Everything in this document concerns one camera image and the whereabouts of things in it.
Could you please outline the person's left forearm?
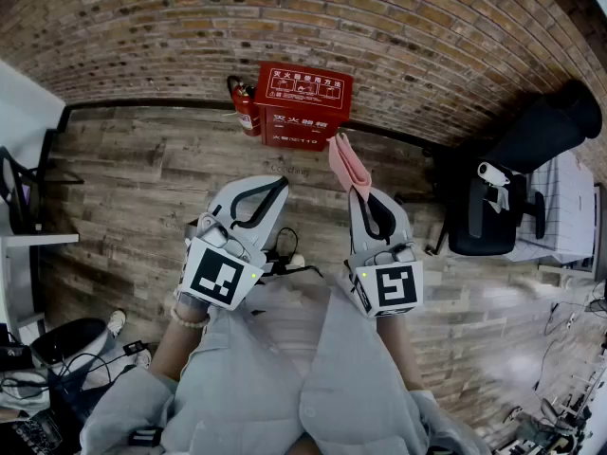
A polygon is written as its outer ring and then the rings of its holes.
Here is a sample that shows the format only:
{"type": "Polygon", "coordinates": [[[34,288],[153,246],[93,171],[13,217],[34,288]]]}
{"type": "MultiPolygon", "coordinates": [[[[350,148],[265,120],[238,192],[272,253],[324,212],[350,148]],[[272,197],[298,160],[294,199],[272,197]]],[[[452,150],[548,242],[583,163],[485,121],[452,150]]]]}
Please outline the person's left forearm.
{"type": "Polygon", "coordinates": [[[171,320],[159,342],[148,371],[178,381],[190,354],[201,341],[209,321],[208,304],[191,306],[178,301],[171,309],[171,320]]]}

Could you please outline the red fire extinguisher box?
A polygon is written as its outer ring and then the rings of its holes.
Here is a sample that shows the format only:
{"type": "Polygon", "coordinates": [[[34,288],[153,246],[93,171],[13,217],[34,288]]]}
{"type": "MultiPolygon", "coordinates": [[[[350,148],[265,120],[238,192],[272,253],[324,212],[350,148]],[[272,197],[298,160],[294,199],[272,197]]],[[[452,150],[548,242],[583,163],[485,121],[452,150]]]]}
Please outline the red fire extinguisher box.
{"type": "Polygon", "coordinates": [[[354,80],[335,71],[263,62],[254,95],[262,142],[322,151],[350,118],[354,80]]]}

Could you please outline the person's right forearm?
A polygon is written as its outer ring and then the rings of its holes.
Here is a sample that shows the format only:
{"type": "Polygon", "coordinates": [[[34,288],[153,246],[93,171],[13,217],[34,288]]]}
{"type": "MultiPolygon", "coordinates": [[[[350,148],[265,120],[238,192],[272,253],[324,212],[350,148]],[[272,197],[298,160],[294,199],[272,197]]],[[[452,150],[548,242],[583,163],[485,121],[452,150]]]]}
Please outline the person's right forearm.
{"type": "Polygon", "coordinates": [[[377,333],[387,348],[409,391],[424,391],[421,371],[404,315],[377,319],[377,333]]]}

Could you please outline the red fire extinguisher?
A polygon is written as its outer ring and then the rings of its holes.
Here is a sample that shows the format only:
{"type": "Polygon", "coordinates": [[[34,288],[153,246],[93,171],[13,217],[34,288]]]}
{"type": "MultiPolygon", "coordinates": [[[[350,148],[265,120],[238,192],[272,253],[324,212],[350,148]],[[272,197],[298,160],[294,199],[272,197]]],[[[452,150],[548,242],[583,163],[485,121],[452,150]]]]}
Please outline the red fire extinguisher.
{"type": "Polygon", "coordinates": [[[244,133],[250,137],[259,136],[261,120],[259,108],[254,100],[256,88],[234,75],[227,77],[227,87],[244,133]]]}

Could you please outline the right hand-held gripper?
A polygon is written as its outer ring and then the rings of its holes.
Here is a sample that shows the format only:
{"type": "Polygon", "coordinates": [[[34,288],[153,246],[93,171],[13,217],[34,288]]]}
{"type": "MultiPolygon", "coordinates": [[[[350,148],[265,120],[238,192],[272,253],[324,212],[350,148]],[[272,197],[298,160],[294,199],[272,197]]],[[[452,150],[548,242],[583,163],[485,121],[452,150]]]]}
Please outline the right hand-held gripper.
{"type": "Polygon", "coordinates": [[[348,193],[350,256],[340,287],[368,319],[405,314],[423,303],[423,263],[415,257],[404,208],[372,187],[348,193]]]}

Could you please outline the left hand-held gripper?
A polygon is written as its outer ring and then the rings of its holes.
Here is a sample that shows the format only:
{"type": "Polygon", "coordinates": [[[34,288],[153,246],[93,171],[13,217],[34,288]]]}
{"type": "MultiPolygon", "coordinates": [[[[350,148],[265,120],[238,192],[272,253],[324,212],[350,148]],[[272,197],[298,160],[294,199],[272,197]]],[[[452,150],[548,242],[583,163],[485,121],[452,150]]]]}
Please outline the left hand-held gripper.
{"type": "Polygon", "coordinates": [[[279,175],[254,175],[224,186],[210,203],[210,213],[199,216],[193,236],[186,240],[178,291],[226,310],[236,309],[264,274],[266,256],[260,249],[287,197],[288,181],[279,175]],[[263,192],[265,197],[247,221],[238,220],[239,202],[263,192]]]}

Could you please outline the grey black swivel chair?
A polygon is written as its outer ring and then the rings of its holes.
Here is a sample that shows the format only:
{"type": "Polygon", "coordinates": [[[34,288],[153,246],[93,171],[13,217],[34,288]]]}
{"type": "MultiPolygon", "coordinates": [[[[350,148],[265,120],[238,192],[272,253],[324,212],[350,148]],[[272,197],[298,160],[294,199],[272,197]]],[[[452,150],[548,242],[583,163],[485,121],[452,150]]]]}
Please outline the grey black swivel chair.
{"type": "Polygon", "coordinates": [[[104,320],[79,318],[44,333],[30,345],[37,366],[59,366],[83,353],[98,355],[110,336],[104,320]]]}

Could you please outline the person's white trousers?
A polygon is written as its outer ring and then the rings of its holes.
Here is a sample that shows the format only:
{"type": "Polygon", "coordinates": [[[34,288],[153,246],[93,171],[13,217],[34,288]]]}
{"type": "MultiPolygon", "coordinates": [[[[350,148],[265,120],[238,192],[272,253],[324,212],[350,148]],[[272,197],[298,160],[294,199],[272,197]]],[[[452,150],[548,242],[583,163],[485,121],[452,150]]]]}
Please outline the person's white trousers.
{"type": "Polygon", "coordinates": [[[246,298],[267,336],[302,376],[315,357],[330,295],[326,278],[309,269],[270,277],[246,298]]]}

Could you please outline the white desk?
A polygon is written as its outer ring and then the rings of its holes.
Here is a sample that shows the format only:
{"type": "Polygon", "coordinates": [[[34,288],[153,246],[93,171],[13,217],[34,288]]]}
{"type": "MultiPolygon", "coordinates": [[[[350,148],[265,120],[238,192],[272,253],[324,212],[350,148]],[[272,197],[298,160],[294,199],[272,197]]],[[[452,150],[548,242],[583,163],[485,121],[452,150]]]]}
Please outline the white desk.
{"type": "Polygon", "coordinates": [[[21,340],[20,329],[43,321],[44,313],[21,314],[15,296],[10,291],[9,249],[16,247],[54,246],[78,243],[80,235],[34,234],[0,236],[0,324],[5,324],[10,336],[21,340]]]}

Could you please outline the pink wiping cloth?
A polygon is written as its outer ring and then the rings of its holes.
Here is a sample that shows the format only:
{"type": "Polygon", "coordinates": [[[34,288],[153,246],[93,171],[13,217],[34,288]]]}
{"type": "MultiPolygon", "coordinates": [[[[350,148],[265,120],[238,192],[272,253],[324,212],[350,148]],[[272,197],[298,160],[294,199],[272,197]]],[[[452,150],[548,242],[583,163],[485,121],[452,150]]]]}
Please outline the pink wiping cloth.
{"type": "Polygon", "coordinates": [[[363,202],[367,203],[372,177],[353,150],[346,134],[337,133],[328,139],[328,159],[329,166],[342,188],[346,192],[354,189],[363,202]]]}

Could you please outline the black monitor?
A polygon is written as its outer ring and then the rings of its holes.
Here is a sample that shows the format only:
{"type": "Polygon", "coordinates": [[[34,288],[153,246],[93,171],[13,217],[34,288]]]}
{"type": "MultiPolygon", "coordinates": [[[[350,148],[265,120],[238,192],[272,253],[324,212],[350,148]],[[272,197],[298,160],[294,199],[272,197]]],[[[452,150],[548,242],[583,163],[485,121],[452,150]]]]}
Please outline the black monitor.
{"type": "Polygon", "coordinates": [[[42,180],[38,169],[21,165],[0,146],[0,197],[9,207],[9,225],[14,234],[36,234],[42,180]]]}

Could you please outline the black printed bag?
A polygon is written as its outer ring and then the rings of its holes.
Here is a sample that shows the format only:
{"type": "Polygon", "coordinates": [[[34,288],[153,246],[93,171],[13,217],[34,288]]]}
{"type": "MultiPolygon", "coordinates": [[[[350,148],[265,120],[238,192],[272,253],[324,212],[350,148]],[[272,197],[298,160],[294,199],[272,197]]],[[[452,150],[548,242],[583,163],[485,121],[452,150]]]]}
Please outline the black printed bag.
{"type": "Polygon", "coordinates": [[[0,455],[54,455],[63,437],[52,422],[18,409],[0,408],[0,455]]]}

